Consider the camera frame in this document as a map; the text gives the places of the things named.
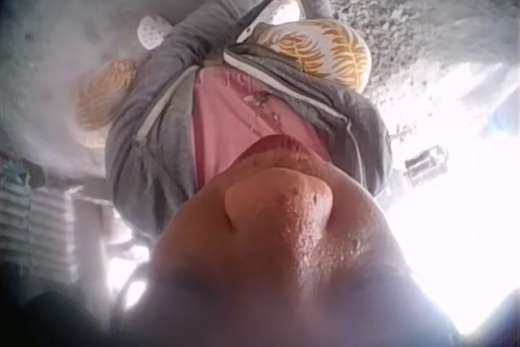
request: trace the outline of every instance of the mouth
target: mouth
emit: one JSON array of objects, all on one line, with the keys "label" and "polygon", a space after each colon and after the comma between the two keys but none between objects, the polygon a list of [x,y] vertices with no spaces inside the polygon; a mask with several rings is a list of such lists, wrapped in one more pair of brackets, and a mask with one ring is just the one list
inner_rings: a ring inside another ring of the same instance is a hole
[{"label": "mouth", "polygon": [[270,150],[288,150],[292,154],[298,157],[304,156],[306,158],[320,158],[317,154],[312,152],[303,143],[296,138],[286,136],[284,134],[274,134],[266,136],[252,144],[247,150],[245,150],[233,164],[237,164],[251,156],[256,154],[262,154]]}]

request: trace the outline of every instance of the sunlight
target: sunlight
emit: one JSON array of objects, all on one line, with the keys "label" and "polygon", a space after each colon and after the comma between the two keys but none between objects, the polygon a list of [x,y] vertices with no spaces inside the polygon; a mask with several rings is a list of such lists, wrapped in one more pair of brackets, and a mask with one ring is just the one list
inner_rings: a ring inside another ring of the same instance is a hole
[{"label": "sunlight", "polygon": [[519,152],[512,137],[450,149],[448,173],[389,212],[421,285],[464,334],[520,287]]}]

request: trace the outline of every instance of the gravel ground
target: gravel ground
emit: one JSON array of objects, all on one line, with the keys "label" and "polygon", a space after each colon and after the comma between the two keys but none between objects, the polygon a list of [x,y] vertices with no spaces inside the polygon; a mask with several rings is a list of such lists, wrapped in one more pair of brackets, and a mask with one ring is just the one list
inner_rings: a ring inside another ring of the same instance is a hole
[{"label": "gravel ground", "polygon": [[332,2],[371,47],[365,94],[401,160],[477,133],[518,82],[516,0]]}]

